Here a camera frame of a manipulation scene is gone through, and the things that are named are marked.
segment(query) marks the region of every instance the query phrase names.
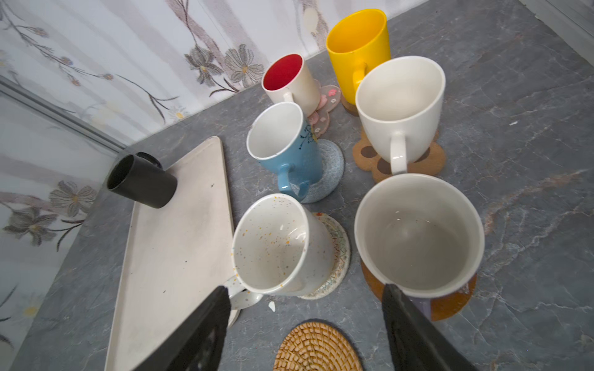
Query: mug handle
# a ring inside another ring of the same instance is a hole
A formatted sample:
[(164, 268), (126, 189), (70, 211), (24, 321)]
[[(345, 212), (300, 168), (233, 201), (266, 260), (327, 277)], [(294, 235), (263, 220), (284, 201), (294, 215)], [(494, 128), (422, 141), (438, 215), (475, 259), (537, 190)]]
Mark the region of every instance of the mug handle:
[(245, 309), (256, 304), (264, 297), (263, 294), (257, 294), (246, 290), (244, 285), (239, 282), (236, 275), (228, 279), (224, 285), (229, 292), (231, 310)]
[(285, 102), (294, 102), (293, 93), (287, 91), (285, 94), (283, 94), (283, 99), (285, 100)]
[(365, 78), (365, 70), (367, 69), (367, 64), (366, 63), (361, 63), (360, 65), (358, 65), (357, 67), (355, 67), (355, 70), (353, 71), (353, 86), (355, 88), (355, 92), (357, 92), (357, 89), (359, 89), (359, 85), (361, 84), (361, 81), (363, 81), (363, 79)]
[(299, 194), (296, 195), (295, 192), (291, 189), (291, 184), (289, 183), (289, 173), (293, 171), (293, 165), (291, 164), (282, 164), (279, 169), (279, 190), (281, 193), (285, 195), (289, 195), (292, 198), (295, 198), (297, 201), (301, 202), (307, 196), (307, 192), (309, 191), (309, 181), (306, 180), (299, 185)]
[(390, 167), (392, 175), (407, 172), (406, 138), (404, 133), (392, 133), (390, 137)]

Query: white mug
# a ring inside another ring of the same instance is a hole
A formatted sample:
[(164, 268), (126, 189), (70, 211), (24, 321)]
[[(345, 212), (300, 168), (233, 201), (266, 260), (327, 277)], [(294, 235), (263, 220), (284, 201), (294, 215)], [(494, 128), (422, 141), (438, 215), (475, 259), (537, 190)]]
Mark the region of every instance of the white mug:
[(445, 73), (421, 56), (394, 58), (375, 67), (355, 96), (365, 133), (392, 174), (427, 151), (440, 120)]
[(231, 257), (235, 276), (225, 286), (232, 309), (243, 309), (265, 294), (316, 291), (330, 277), (334, 247), (324, 224), (295, 198), (272, 194), (251, 205), (239, 221)]
[(355, 241), (371, 273), (404, 294), (455, 292), (476, 273), (485, 252), (481, 218), (453, 185), (423, 174), (376, 184), (359, 204)]
[(297, 103), (306, 117), (320, 104), (320, 89), (299, 54), (286, 55), (271, 64), (264, 73), (262, 88), (273, 103)]

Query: wooden coaster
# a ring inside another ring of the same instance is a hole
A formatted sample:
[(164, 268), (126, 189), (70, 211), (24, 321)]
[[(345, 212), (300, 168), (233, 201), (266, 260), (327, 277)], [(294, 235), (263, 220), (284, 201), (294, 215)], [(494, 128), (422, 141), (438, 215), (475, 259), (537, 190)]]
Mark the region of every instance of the wooden coaster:
[[(437, 175), (443, 169), (446, 165), (446, 153), (435, 142), (438, 136), (439, 132), (436, 132), (427, 151), (417, 161), (408, 164), (409, 173)], [(361, 140), (353, 147), (353, 157), (361, 170), (371, 172), (376, 183), (392, 176), (390, 164), (375, 151), (363, 129)]]
[(363, 371), (363, 368), (341, 333), (321, 322), (306, 322), (283, 340), (273, 370)]
[[(381, 283), (369, 269), (361, 261), (361, 269), (363, 270), (363, 277), (369, 285), (371, 292), (381, 301), (384, 294), (384, 284)], [(472, 297), (472, 293), (475, 291), (476, 286), (476, 274), (472, 276), (470, 281), (463, 286), (460, 290), (455, 293), (451, 293), (448, 296), (438, 297), (431, 299), (431, 320), (441, 321), (452, 317), (468, 303)]]
[(345, 107), (345, 109), (346, 109), (346, 111), (348, 113), (350, 113), (353, 116), (359, 117), (359, 111), (357, 110), (357, 106), (355, 106), (354, 104), (350, 104), (349, 102), (347, 102), (344, 95), (341, 95), (340, 96), (340, 102)]

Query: blue knit coaster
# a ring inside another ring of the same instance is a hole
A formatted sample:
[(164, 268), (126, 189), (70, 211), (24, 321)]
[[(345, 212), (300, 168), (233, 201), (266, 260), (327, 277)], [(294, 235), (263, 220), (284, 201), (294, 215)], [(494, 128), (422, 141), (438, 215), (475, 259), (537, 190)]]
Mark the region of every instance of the blue knit coaster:
[[(307, 196), (301, 201), (302, 204), (310, 204), (319, 201), (329, 195), (338, 185), (345, 171), (345, 158), (336, 143), (326, 139), (318, 139), (320, 154), (322, 155), (322, 166), (324, 174), (322, 179), (309, 187)], [(299, 193), (299, 187), (291, 184), (293, 192)]]

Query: black mug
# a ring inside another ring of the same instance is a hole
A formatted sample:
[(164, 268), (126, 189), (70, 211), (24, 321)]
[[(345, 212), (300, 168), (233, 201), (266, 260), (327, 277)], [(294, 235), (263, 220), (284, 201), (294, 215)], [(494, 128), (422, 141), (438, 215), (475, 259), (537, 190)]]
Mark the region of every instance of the black mug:
[(122, 158), (108, 177), (108, 190), (154, 208), (165, 206), (178, 187), (178, 180), (145, 152)]

